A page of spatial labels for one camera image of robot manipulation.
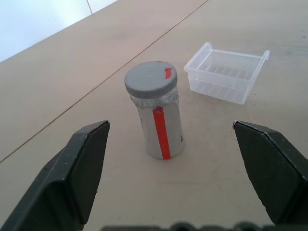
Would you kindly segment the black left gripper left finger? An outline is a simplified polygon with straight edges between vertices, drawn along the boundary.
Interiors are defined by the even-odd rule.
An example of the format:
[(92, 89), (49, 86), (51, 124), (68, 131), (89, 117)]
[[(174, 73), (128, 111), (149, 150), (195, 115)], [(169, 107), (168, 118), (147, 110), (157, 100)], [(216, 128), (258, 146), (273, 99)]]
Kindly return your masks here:
[(1, 230), (81, 231), (103, 171), (109, 121), (87, 125), (39, 172)]

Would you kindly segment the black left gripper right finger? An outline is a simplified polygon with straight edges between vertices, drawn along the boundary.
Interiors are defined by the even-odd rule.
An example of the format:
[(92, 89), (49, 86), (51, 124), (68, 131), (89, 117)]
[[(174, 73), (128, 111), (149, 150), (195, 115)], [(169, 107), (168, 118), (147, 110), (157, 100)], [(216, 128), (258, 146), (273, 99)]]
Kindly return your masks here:
[(276, 225), (308, 223), (308, 160), (280, 132), (235, 121), (244, 166)]

